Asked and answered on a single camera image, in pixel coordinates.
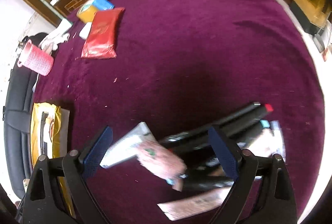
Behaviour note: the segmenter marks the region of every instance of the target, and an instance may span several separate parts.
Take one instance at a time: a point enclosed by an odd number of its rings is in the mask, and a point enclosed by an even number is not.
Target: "black tube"
[[[184,132],[181,132],[179,134],[175,134],[175,135],[170,135],[170,136],[167,136],[165,138],[163,138],[162,140],[158,141],[160,145],[166,147],[166,148],[169,148],[171,146],[174,146],[174,144],[176,142],[179,142],[179,141],[182,141],[183,139],[188,139],[188,138],[191,138],[193,136],[196,136],[196,135],[199,135],[199,134],[208,134],[208,129],[216,124],[216,125],[223,125],[223,124],[226,124],[248,112],[251,112],[252,110],[260,107],[260,103],[259,102],[253,102],[253,103],[250,103],[249,105],[243,107],[242,109],[238,110],[238,111],[235,111],[233,113],[231,113],[230,115],[226,116],[226,117],[223,117],[217,121],[214,121],[213,123],[209,123],[209,124],[206,124],[202,127],[199,127],[199,128],[196,128],[196,129],[193,129],[193,130],[190,130],[190,131],[184,131]]]
[[[233,183],[233,179],[225,176],[185,178],[182,181],[182,191],[208,191],[215,188],[232,186]]]
[[[272,112],[273,109],[271,105],[266,104],[260,106],[249,113],[237,118],[235,121],[232,121],[226,125],[223,125],[220,129],[226,134],[228,138],[232,138],[235,134],[247,129],[263,119],[268,113]],[[181,155],[188,152],[196,151],[210,146],[208,142],[208,136],[204,135],[197,139],[191,140],[185,144],[176,146],[172,148],[172,152]]]
[[[46,123],[46,118],[49,116],[48,113],[42,112],[41,122],[40,122],[40,151],[41,154],[47,155],[47,143],[44,142],[44,127]]]
[[[254,139],[256,139],[262,133],[262,130],[263,126],[260,122],[258,122],[247,130],[236,135],[234,140],[240,148],[247,147]],[[214,154],[213,156],[208,157],[206,160],[198,163],[197,165],[188,168],[184,174],[184,177],[205,176],[212,173],[219,167],[219,160]]]

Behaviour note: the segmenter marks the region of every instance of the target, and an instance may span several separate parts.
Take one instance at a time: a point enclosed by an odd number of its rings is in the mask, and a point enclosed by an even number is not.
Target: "yellow package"
[[[30,127],[31,160],[34,167],[38,157],[46,154],[49,159],[60,154],[61,108],[49,103],[34,103]],[[59,184],[69,212],[74,216],[73,203],[64,177]]]
[[[87,1],[77,12],[76,16],[84,23],[92,22],[95,13],[99,11],[92,3],[94,0]]]

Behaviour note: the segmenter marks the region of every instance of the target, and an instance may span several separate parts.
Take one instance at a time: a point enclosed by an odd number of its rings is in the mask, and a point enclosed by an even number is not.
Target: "purple carpet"
[[[83,24],[71,14],[77,34],[60,45],[36,88],[35,102],[70,109],[70,147],[82,148],[107,124],[114,141],[141,121],[160,139],[250,101],[270,103],[300,215],[320,166],[324,103],[312,59],[282,7],[275,0],[109,1],[126,8],[117,58],[81,59]],[[171,223],[157,203],[185,196],[134,159],[100,169],[88,185],[114,223]],[[177,223],[207,223],[214,212]]]

